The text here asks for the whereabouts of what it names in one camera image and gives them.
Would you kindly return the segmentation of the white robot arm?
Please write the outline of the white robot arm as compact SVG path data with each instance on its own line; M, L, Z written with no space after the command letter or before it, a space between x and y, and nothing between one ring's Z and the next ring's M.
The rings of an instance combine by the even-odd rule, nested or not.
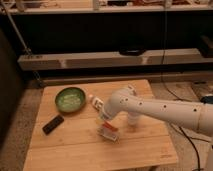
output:
M100 110L103 120L113 120L119 112L144 114L206 136L213 136L213 104L138 97L128 85L114 91Z

